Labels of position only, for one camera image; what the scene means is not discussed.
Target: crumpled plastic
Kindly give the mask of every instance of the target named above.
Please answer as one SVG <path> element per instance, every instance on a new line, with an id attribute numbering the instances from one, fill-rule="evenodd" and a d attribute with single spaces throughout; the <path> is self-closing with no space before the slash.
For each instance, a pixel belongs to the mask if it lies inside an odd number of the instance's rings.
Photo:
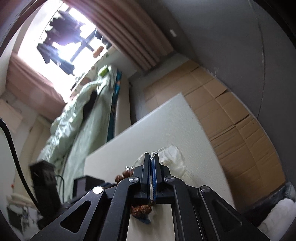
<path id="1" fill-rule="evenodd" d="M 149 153 L 151 155 L 151 159 L 153 159 L 153 157 L 158 154 L 159 163 L 170 168 L 170 173 L 172 176 L 182 178 L 182 176 L 184 175 L 186 171 L 184 159 L 180 150 L 175 145 L 160 148 L 158 151 L 145 153 Z M 134 163 L 134 167 L 144 164 L 145 153 L 136 160 L 136 162 Z"/>

